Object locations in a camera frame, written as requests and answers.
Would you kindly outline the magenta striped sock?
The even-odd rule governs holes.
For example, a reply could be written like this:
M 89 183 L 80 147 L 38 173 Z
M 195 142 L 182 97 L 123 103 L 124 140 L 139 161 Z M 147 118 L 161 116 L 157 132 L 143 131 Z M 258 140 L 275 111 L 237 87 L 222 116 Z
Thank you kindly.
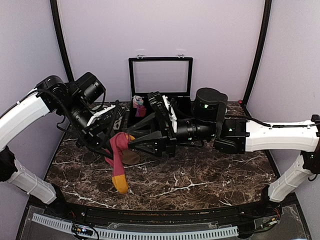
M 127 193 L 129 189 L 125 169 L 122 162 L 123 151 L 129 149 L 128 144 L 134 139 L 135 138 L 128 133 L 117 133 L 110 139 L 110 146 L 113 151 L 113 160 L 111 160 L 109 157 L 105 157 L 105 161 L 109 163 L 109 165 L 113 168 L 112 183 L 120 194 Z

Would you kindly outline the brown sock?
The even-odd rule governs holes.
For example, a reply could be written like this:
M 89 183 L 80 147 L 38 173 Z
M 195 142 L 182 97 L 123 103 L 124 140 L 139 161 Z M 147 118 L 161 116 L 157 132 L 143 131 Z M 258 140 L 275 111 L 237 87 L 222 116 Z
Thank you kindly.
M 125 165 L 137 165 L 141 160 L 141 157 L 136 152 L 129 149 L 124 150 L 122 154 L 122 163 Z

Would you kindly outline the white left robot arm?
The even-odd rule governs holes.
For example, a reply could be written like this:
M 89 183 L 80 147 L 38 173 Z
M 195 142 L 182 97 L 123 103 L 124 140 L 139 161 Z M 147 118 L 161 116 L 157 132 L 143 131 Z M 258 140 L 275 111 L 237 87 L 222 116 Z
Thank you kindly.
M 12 184 L 33 196 L 60 218 L 67 218 L 70 206 L 57 186 L 43 180 L 28 170 L 17 159 L 10 145 L 20 135 L 35 130 L 36 122 L 43 122 L 55 113 L 69 121 L 77 134 L 77 145 L 104 157 L 112 156 L 109 143 L 116 122 L 125 111 L 120 103 L 92 107 L 106 88 L 97 77 L 87 72 L 76 81 L 64 82 L 50 75 L 39 82 L 21 100 L 0 116 L 0 180 Z

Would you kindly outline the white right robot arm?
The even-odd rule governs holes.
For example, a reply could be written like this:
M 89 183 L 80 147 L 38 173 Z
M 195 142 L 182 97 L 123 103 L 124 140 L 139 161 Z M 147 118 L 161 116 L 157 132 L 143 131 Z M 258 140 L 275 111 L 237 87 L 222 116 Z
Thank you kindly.
M 302 122 L 266 123 L 249 116 L 227 114 L 228 97 L 216 89 L 197 90 L 192 115 L 183 116 L 173 100 L 159 92 L 147 95 L 152 113 L 130 126 L 134 137 L 131 149 L 157 157 L 174 157 L 176 147 L 194 141 L 212 142 L 225 154 L 244 154 L 262 150 L 297 150 L 291 167 L 263 190 L 255 213 L 266 217 L 305 180 L 320 173 L 320 117 L 314 114 Z

